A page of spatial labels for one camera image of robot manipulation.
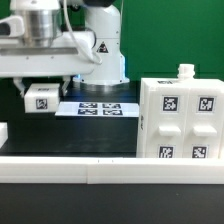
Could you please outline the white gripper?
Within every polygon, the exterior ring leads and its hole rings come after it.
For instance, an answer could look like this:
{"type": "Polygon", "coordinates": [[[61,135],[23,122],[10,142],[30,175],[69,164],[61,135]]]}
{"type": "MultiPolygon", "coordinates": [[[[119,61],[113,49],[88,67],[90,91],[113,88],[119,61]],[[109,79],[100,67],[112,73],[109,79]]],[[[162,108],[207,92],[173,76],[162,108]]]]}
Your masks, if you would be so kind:
{"type": "Polygon", "coordinates": [[[92,30],[73,31],[77,43],[69,32],[56,39],[38,39],[36,46],[27,46],[22,40],[25,33],[21,16],[0,20],[0,78],[14,78],[13,83],[24,97],[25,85],[21,77],[63,76],[61,91],[67,94],[71,75],[90,74],[96,37],[92,30]]]}

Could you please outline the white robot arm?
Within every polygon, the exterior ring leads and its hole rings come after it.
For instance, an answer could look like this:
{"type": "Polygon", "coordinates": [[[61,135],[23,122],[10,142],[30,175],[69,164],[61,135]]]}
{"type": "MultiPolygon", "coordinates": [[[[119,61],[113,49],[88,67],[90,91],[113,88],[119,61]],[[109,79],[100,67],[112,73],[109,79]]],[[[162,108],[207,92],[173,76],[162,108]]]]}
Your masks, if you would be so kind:
{"type": "Polygon", "coordinates": [[[10,15],[0,19],[0,78],[11,78],[20,91],[26,77],[126,83],[115,1],[11,0],[10,15]]]}

